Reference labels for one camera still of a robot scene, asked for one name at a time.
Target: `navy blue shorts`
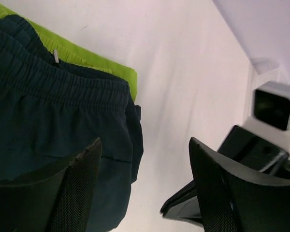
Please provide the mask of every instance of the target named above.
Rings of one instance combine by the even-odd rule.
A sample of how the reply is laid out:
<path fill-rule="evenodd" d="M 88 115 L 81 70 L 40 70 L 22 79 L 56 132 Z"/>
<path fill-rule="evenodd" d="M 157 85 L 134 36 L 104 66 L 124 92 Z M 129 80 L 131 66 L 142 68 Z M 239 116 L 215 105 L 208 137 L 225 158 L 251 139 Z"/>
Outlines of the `navy blue shorts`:
<path fill-rule="evenodd" d="M 140 108 L 128 83 L 60 61 L 17 15 L 0 19 L 0 179 L 40 168 L 100 137 L 103 151 L 88 231 L 125 216 L 143 154 Z"/>

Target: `white table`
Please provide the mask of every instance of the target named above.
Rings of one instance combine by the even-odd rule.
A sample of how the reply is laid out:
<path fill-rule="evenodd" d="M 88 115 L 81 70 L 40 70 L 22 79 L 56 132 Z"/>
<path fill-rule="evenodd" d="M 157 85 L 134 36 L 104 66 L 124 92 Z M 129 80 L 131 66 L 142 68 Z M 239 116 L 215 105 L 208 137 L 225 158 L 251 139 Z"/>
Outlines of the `white table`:
<path fill-rule="evenodd" d="M 116 232 L 202 231 L 161 218 L 192 180 L 188 142 L 217 149 L 243 122 L 250 62 L 211 0 L 0 0 L 138 72 L 145 152 Z"/>

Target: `black and white device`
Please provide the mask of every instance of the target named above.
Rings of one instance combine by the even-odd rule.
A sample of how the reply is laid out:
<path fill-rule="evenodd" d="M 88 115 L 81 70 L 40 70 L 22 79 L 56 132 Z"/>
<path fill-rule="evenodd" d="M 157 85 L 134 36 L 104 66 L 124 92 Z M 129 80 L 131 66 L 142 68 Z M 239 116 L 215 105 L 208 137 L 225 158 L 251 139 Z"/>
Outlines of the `black and white device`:
<path fill-rule="evenodd" d="M 253 115 L 277 129 L 290 129 L 290 86 L 267 82 L 255 90 Z"/>

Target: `lime green cloth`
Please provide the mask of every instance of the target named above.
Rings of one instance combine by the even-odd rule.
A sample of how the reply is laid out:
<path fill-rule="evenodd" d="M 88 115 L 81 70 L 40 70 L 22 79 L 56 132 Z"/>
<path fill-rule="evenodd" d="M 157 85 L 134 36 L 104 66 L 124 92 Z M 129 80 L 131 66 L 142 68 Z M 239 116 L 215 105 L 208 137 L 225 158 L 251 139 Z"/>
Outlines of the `lime green cloth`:
<path fill-rule="evenodd" d="M 15 12 L 0 4 L 0 18 L 12 14 L 15 14 Z M 126 80 L 130 86 L 132 99 L 135 100 L 137 94 L 137 73 L 135 70 L 81 48 L 48 29 L 30 20 L 28 21 L 50 52 L 57 49 L 59 58 L 65 62 L 101 70 Z"/>

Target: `green fabric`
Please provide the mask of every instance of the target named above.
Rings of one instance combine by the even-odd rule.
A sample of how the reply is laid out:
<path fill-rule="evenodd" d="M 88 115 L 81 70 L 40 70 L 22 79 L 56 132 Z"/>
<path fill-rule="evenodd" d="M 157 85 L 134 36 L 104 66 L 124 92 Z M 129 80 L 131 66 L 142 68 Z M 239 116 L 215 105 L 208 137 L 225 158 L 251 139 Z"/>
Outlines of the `green fabric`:
<path fill-rule="evenodd" d="M 12 14 L 15 14 L 15 12 L 0 4 L 0 18 Z M 132 99 L 135 100 L 137 94 L 137 73 L 135 70 L 81 48 L 48 29 L 30 20 L 28 21 L 37 31 L 44 46 L 50 52 L 57 49 L 59 58 L 65 62 L 111 73 L 128 81 Z"/>

